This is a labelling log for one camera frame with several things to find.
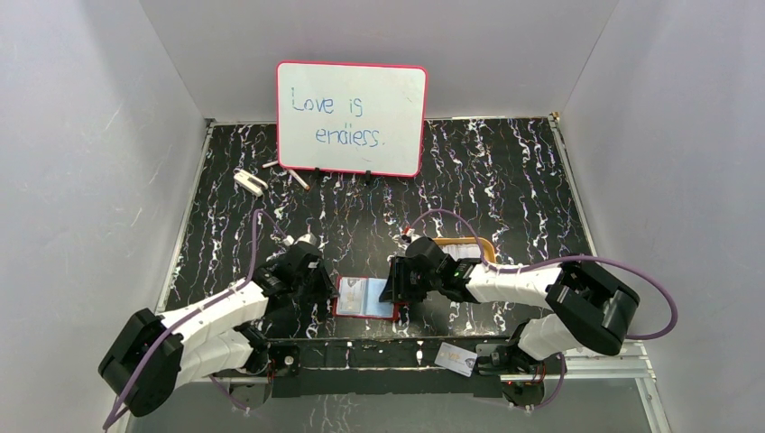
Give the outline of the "red leather card holder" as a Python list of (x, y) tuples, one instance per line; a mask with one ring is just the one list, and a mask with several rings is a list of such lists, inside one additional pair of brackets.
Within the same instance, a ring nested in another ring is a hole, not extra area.
[(333, 315), (345, 318), (397, 320), (400, 316), (399, 305), (380, 301), (385, 284), (385, 279), (340, 276), (337, 279), (337, 295), (333, 300)]

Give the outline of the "tan oval card tray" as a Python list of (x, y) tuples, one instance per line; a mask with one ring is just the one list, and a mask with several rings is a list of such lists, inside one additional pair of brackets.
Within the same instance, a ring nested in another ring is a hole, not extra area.
[(482, 237), (479, 237), (478, 243), (473, 237), (434, 238), (433, 241), (442, 251), (451, 255), (455, 260), (483, 256), (487, 262), (496, 262), (494, 245)]

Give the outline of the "white VIP credit card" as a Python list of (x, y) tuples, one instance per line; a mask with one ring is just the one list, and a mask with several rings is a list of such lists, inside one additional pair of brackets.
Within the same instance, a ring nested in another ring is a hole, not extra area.
[(339, 281), (336, 311), (340, 315), (359, 316), (367, 299), (367, 278), (343, 277)]

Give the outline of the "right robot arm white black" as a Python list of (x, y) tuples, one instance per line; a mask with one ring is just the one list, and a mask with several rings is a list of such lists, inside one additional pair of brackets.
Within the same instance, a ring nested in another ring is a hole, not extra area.
[(640, 305), (639, 295), (590, 256), (552, 264), (512, 267), (480, 257), (454, 258), (433, 239), (412, 241), (391, 260), (381, 302), (423, 301), (437, 291), (454, 302), (510, 302), (548, 311), (519, 325), (508, 342), (480, 349), (476, 364), (532, 373), (544, 360), (570, 349), (620, 353)]

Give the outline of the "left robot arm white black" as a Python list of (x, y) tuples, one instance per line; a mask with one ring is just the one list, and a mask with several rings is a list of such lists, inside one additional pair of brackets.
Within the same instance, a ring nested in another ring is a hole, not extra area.
[(134, 416), (142, 417), (197, 379), (225, 370), (270, 373), (276, 358), (253, 322), (300, 301), (327, 300), (334, 292), (322, 252), (302, 236), (216, 295), (161, 314), (133, 313), (98, 374)]

